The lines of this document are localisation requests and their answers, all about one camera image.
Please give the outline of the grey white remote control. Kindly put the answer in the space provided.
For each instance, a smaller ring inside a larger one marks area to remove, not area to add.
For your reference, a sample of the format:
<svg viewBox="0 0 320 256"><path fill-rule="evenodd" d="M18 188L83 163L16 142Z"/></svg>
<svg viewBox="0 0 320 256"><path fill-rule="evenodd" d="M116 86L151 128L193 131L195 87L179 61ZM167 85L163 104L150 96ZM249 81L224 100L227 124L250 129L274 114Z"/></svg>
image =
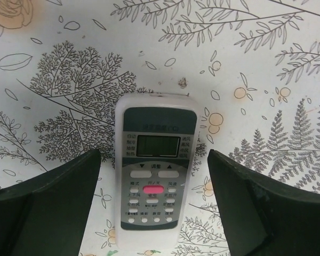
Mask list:
<svg viewBox="0 0 320 256"><path fill-rule="evenodd" d="M115 109L115 235L122 250L176 246L198 139L187 95L131 93Z"/></svg>

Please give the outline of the floral tablecloth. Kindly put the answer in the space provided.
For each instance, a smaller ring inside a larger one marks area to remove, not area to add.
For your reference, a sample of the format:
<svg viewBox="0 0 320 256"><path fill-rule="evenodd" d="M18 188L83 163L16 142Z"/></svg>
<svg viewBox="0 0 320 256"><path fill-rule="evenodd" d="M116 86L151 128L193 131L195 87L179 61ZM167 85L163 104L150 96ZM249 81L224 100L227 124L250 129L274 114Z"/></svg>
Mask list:
<svg viewBox="0 0 320 256"><path fill-rule="evenodd" d="M199 104L188 205L169 250L120 250L114 109ZM207 155L320 194L320 1L0 1L0 190L98 148L79 255L229 255Z"/></svg>

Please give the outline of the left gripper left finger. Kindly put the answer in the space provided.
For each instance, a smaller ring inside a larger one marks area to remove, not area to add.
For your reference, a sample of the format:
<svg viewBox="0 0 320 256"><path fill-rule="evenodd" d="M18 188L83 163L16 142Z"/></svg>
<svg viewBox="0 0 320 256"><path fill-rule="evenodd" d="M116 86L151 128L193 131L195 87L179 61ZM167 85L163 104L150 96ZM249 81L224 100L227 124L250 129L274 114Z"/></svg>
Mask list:
<svg viewBox="0 0 320 256"><path fill-rule="evenodd" d="M78 255L100 171L100 152L0 189L0 255Z"/></svg>

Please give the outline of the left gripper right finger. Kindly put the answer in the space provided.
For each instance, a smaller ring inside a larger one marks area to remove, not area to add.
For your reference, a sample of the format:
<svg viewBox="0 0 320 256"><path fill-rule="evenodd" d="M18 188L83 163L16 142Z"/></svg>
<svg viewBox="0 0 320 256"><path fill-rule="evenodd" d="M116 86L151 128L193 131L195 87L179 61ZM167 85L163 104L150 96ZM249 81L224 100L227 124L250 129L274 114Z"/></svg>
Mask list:
<svg viewBox="0 0 320 256"><path fill-rule="evenodd" d="M231 255L320 255L320 194L210 150L210 178Z"/></svg>

